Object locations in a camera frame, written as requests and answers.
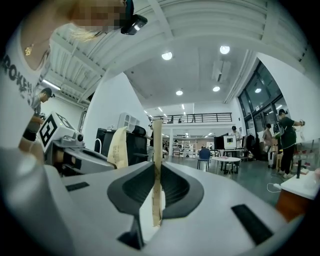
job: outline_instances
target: gray floor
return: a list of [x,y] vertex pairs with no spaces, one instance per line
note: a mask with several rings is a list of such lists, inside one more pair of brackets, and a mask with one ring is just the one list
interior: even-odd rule
[[[197,168],[196,158],[169,158],[169,162]],[[220,171],[221,164],[219,163],[219,175],[224,175],[223,171]],[[200,166],[201,170],[205,170],[205,163],[202,162]],[[211,160],[209,164],[209,172],[217,173],[217,162]],[[238,174],[233,174],[231,178],[242,185],[244,188],[261,198],[265,202],[272,206],[275,206],[280,193],[270,193],[267,190],[268,183],[282,183],[284,179],[278,175],[275,169],[268,168],[268,162],[266,161],[244,161],[240,163]],[[270,191],[278,191],[272,185],[268,186]]]

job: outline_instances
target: necklace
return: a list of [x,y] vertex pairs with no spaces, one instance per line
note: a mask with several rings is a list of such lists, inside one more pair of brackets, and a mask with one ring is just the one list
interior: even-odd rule
[[26,48],[24,49],[24,54],[25,54],[25,56],[29,56],[29,55],[31,54],[34,46],[39,45],[39,44],[42,44],[42,43],[48,41],[49,39],[50,39],[50,37],[48,37],[48,38],[47,38],[46,40],[44,40],[44,41],[30,44],[30,46],[28,46],[28,47],[26,47]]

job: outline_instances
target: backpack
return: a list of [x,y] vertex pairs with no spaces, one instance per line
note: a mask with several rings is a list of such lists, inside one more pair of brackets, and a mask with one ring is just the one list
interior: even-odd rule
[[287,127],[283,128],[280,121],[276,122],[273,125],[274,136],[280,135],[280,137],[281,137],[282,135],[285,134],[286,129],[287,129]]

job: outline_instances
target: person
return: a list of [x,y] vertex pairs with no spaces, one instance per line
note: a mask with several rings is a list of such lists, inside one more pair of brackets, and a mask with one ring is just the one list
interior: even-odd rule
[[5,122],[1,123],[0,147],[34,151],[43,160],[38,154],[41,145],[23,134],[34,115],[31,104],[50,59],[51,35],[65,24],[74,24],[81,29],[78,38],[93,39],[118,29],[115,25],[127,19],[126,7],[125,0],[44,0],[23,19],[1,55],[0,119]]
[[280,137],[281,146],[283,149],[283,157],[281,160],[281,170],[278,172],[283,175],[285,179],[290,179],[294,175],[290,173],[291,161],[295,152],[295,144],[297,142],[297,135],[293,126],[303,126],[304,122],[297,122],[291,120],[286,116],[288,112],[280,109],[278,112],[279,124],[284,129],[284,134]]
[[152,124],[149,124],[149,127],[152,130],[152,134],[150,139],[150,145],[146,149],[146,153],[148,155],[148,162],[153,160],[154,157],[154,128],[152,127]]
[[237,127],[236,127],[236,126],[232,126],[232,132],[231,132],[229,135],[235,135],[236,148],[237,148],[237,149],[241,148],[242,136],[241,136],[241,134],[237,131]]
[[52,93],[51,88],[44,88],[38,95],[34,96],[31,108],[34,110],[33,117],[31,117],[31,121],[29,122],[23,137],[31,142],[36,140],[36,134],[40,128],[40,125],[43,124],[44,120],[40,118],[41,114],[41,103],[45,103],[49,100],[49,98],[55,97]]
[[267,153],[269,152],[271,146],[272,146],[272,134],[271,134],[271,131],[270,131],[270,128],[271,128],[271,124],[270,123],[267,123],[266,124],[266,129],[264,130],[263,132],[263,140],[264,140],[264,145],[267,146]]

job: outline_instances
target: black pants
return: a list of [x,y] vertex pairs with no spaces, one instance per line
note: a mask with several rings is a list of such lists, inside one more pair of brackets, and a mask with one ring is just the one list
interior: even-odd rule
[[283,150],[283,157],[281,160],[281,171],[285,171],[286,174],[290,173],[291,160],[294,156],[295,145],[287,147]]
[[25,139],[27,139],[28,141],[32,141],[32,142],[34,142],[35,140],[36,140],[36,133],[34,133],[34,132],[31,132],[31,131],[29,131],[29,130],[25,130],[25,132],[24,132],[24,134],[23,134],[23,137],[25,138]]

